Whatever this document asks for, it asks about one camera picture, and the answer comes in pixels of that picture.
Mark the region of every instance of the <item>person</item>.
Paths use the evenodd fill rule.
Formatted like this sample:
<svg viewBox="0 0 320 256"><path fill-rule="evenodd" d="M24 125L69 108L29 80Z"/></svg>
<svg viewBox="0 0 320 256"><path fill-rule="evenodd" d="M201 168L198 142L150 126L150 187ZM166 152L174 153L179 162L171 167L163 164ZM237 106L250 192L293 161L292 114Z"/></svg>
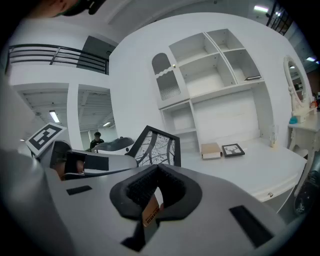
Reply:
<svg viewBox="0 0 320 256"><path fill-rule="evenodd" d="M96 145L105 142L103 139L100 139L100 137L101 137L101 133L97 131L94 134L94 140L92 140L90 143L90 149L93 149Z"/></svg>

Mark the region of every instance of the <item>cubby compartment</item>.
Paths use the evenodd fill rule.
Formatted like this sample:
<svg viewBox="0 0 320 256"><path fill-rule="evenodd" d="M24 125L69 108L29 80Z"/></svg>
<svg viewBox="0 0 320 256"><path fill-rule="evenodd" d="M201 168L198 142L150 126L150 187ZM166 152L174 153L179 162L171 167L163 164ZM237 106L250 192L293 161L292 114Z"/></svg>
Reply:
<svg viewBox="0 0 320 256"><path fill-rule="evenodd" d="M219 53L182 65L180 71L191 98L236 84L231 70Z"/></svg>
<svg viewBox="0 0 320 256"><path fill-rule="evenodd" d="M234 36L234 34L229 31L229 29L215 30L208 32L207 34L217 44L222 52L244 48L244 46Z"/></svg>
<svg viewBox="0 0 320 256"><path fill-rule="evenodd" d="M193 104L193 108L200 144L221 138L242 141L260 136L254 93L250 89L204 100Z"/></svg>
<svg viewBox="0 0 320 256"><path fill-rule="evenodd" d="M215 45L204 33L187 37L169 47L178 66L218 52Z"/></svg>
<svg viewBox="0 0 320 256"><path fill-rule="evenodd" d="M199 153L199 142L196 131L190 131L185 133L176 134L175 136L180 138L180 150L181 153Z"/></svg>
<svg viewBox="0 0 320 256"><path fill-rule="evenodd" d="M191 103L189 100L161 110L165 129L172 135L196 131Z"/></svg>
<svg viewBox="0 0 320 256"><path fill-rule="evenodd" d="M235 79L239 84L247 82L248 78L260 76L261 79L256 64L245 49L226 51L224 55L229 61Z"/></svg>

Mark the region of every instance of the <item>white column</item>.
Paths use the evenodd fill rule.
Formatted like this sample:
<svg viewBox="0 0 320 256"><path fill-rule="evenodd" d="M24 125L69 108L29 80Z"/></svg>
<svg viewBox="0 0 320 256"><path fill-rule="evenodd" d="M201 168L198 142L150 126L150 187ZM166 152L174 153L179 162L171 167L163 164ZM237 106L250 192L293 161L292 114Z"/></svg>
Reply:
<svg viewBox="0 0 320 256"><path fill-rule="evenodd" d="M78 119L78 88L79 84L69 83L66 102L66 119L68 123L69 139L72 149L84 150Z"/></svg>

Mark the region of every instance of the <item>white shelving unit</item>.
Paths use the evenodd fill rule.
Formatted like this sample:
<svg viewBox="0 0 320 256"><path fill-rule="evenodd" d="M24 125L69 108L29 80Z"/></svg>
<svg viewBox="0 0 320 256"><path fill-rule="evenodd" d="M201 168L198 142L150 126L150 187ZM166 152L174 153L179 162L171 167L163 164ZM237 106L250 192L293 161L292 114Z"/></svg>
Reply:
<svg viewBox="0 0 320 256"><path fill-rule="evenodd" d="M235 79L220 53L209 54L179 66L190 97L235 85Z"/></svg>
<svg viewBox="0 0 320 256"><path fill-rule="evenodd" d="M178 66L218 52L217 48L204 33L195 34L169 47Z"/></svg>
<svg viewBox="0 0 320 256"><path fill-rule="evenodd" d="M207 34L222 52L234 49L244 49L244 46L228 29L215 30L208 32Z"/></svg>
<svg viewBox="0 0 320 256"><path fill-rule="evenodd" d="M199 151L194 109L190 100L161 110L166 131L180 137L181 151Z"/></svg>
<svg viewBox="0 0 320 256"><path fill-rule="evenodd" d="M262 77L246 80L260 72L228 29L198 33L169 48L189 99L161 112L166 131L180 137L182 152L191 148L200 152L201 144L211 142L268 138L273 114L266 83ZM163 67L168 66L165 63L159 62ZM171 69L158 73L157 81ZM172 82L161 84L171 88Z"/></svg>
<svg viewBox="0 0 320 256"><path fill-rule="evenodd" d="M246 78L260 76L256 64L245 49L225 51L224 55L239 84L246 82Z"/></svg>
<svg viewBox="0 0 320 256"><path fill-rule="evenodd" d="M181 72L173 66L172 53L158 53L152 59L154 81L152 83L159 109L190 98Z"/></svg>
<svg viewBox="0 0 320 256"><path fill-rule="evenodd" d="M243 84L236 84L234 86L226 86L218 90L212 90L206 93L199 94L197 96L192 96L190 99L191 99L191 102L194 104L194 103L210 100L210 99L221 97L228 94L234 94L234 93L250 90L257 86L266 86L265 81L263 80L250 81Z"/></svg>

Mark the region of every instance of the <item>oval mirror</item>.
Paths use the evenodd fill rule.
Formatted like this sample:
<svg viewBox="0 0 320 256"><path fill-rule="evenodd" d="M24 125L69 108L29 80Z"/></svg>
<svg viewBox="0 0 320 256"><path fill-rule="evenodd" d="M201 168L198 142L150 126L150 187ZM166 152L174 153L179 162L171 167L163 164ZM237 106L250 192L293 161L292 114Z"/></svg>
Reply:
<svg viewBox="0 0 320 256"><path fill-rule="evenodd" d="M308 93L304 78L298 69L296 63L290 56L284 58L284 71L289 85L291 97L303 107L309 105Z"/></svg>

